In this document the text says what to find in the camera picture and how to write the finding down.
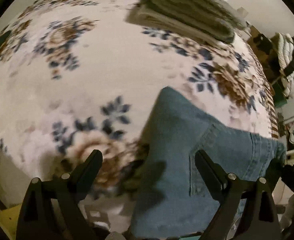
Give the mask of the blue denim jeans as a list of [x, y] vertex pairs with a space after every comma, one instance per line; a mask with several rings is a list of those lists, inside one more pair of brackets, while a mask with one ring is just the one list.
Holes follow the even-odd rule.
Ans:
[[197, 168], [204, 150], [226, 172], [255, 181], [272, 159], [284, 161], [284, 145], [225, 126], [170, 87], [163, 88], [144, 129], [149, 148], [131, 219], [137, 238], [180, 237], [204, 231], [219, 203]]

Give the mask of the folded grey towels stack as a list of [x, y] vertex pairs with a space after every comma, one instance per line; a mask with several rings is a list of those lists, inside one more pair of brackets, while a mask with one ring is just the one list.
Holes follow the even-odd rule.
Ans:
[[236, 30], [246, 28], [244, 18], [224, 0], [139, 0], [127, 21], [220, 48], [234, 41]]

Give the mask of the floral and checkered bed blanket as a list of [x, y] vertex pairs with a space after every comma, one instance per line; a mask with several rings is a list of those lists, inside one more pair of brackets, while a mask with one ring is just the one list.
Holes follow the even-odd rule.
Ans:
[[36, 0], [3, 29], [0, 46], [0, 200], [23, 201], [104, 156], [91, 198], [131, 226], [149, 148], [144, 129], [170, 87], [229, 128], [277, 140], [269, 83], [236, 30], [224, 48], [127, 21], [139, 0]]

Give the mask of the cluttered shelf with clothes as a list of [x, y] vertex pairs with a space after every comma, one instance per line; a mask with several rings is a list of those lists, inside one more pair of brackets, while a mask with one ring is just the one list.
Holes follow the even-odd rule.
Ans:
[[267, 37], [253, 26], [249, 33], [248, 44], [271, 87], [278, 133], [285, 140], [287, 151], [294, 151], [294, 114], [287, 114], [283, 109], [294, 99], [294, 36], [275, 33]]

